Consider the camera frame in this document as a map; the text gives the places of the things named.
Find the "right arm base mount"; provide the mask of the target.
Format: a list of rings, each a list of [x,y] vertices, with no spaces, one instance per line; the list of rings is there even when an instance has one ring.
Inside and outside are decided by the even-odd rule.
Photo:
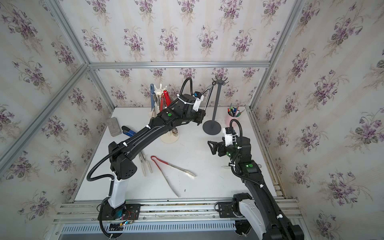
[[[238,235],[246,236],[253,229],[259,240],[263,238],[266,232],[263,217],[253,200],[242,200],[237,204],[237,208],[230,202],[217,202],[214,209],[219,213],[220,218],[245,218],[245,220],[235,221],[235,232]]]

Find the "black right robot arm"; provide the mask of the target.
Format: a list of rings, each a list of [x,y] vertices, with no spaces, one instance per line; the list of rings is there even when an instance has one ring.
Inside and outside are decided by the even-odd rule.
[[[208,142],[211,152],[229,157],[232,173],[249,190],[233,196],[234,214],[246,218],[260,240],[303,240],[302,228],[292,224],[266,186],[260,167],[252,159],[250,139],[244,137],[240,122],[232,119],[223,132],[222,142]]]

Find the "red handled tongs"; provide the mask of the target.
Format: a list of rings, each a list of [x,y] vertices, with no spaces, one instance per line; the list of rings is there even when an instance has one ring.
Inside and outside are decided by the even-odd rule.
[[[179,181],[177,180],[177,177],[180,175],[188,176],[191,179],[196,179],[197,175],[193,173],[190,170],[181,168],[179,166],[176,166],[172,163],[169,163],[167,161],[161,160],[160,158],[156,156],[151,156],[151,160],[156,165],[156,167],[159,169],[160,173],[164,177],[166,183],[170,187],[171,191],[175,194],[177,198],[180,198],[181,195],[179,193],[177,185],[179,184]]]
[[[171,105],[172,100],[167,90],[163,91],[162,100],[164,101],[164,108],[168,108]]]

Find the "red handled tongs front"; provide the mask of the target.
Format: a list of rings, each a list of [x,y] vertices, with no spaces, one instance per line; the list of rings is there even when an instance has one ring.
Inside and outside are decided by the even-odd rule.
[[[171,191],[175,194],[177,198],[180,198],[181,195],[179,193],[177,185],[179,184],[179,181],[177,180],[177,177],[180,175],[188,176],[191,179],[196,179],[197,175],[193,173],[190,170],[181,168],[179,166],[176,166],[172,163],[169,163],[167,161],[161,160],[160,158],[156,156],[151,156],[151,160],[156,165],[156,167],[159,169],[160,173],[164,177],[166,183],[170,187]]]

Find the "steel cream-tipped tongs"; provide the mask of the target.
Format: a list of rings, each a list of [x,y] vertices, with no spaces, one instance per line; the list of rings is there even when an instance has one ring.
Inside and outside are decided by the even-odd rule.
[[[152,174],[153,170],[151,167],[151,163],[146,159],[146,156],[144,155],[143,151],[139,153],[139,157],[144,177],[147,176],[147,170],[150,172],[150,174]]]

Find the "white utensil rack stand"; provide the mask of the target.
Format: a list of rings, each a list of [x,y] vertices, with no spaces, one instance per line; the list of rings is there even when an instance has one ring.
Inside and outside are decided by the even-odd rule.
[[[164,90],[167,90],[167,86],[163,87],[162,84],[160,84],[160,86],[158,88],[155,86],[156,115],[158,113],[160,113],[160,110],[159,110],[159,105],[160,105],[159,95],[163,94]],[[177,129],[172,129],[171,131],[168,131],[166,134],[162,135],[160,137],[160,139],[161,139],[161,141],[163,143],[173,144],[173,143],[175,143],[179,139],[179,137],[180,136],[179,136],[178,130]]]

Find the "blue handled cream tongs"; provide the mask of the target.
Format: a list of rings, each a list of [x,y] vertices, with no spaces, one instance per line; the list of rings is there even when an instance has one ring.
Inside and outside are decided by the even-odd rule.
[[[154,84],[150,84],[150,96],[151,96],[151,117],[154,118],[156,116],[156,105],[155,105],[155,86]]]

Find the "black steel tongs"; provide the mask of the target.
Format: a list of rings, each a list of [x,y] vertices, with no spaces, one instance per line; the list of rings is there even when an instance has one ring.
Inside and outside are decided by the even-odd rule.
[[[211,99],[211,96],[212,96],[213,89],[214,89],[214,84],[211,84],[210,87],[207,88],[207,91],[209,93],[208,93],[207,98],[206,98],[206,104],[205,104],[204,110],[207,109],[207,107],[208,107],[208,105],[210,103],[210,99]]]

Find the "red steel tongs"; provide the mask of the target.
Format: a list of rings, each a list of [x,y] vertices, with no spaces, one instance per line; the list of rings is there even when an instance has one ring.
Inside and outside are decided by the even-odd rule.
[[[161,112],[166,107],[166,101],[165,101],[164,94],[159,95],[159,101],[160,101],[159,110]]]

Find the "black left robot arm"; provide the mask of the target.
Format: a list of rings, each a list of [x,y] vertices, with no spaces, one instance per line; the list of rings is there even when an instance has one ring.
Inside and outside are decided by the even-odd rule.
[[[132,137],[109,145],[108,154],[98,161],[88,172],[88,182],[103,178],[110,179],[110,189],[107,197],[102,200],[101,208],[109,205],[113,210],[123,207],[126,202],[128,179],[137,172],[134,158],[154,140],[170,132],[172,129],[187,125],[190,122],[200,125],[206,115],[206,110],[200,108],[203,93],[184,93],[186,84],[193,87],[192,78],[186,78],[180,88],[177,98],[164,110],[152,117],[149,123]]]

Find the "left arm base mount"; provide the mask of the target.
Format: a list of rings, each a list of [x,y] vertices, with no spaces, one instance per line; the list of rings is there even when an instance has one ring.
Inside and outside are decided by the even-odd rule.
[[[127,224],[138,220],[141,204],[123,204],[116,209],[112,208],[108,201],[102,202],[98,214],[98,221],[102,233],[109,240],[116,240],[122,235],[122,230]],[[120,221],[118,224],[110,224],[108,227],[103,224],[105,221]]]

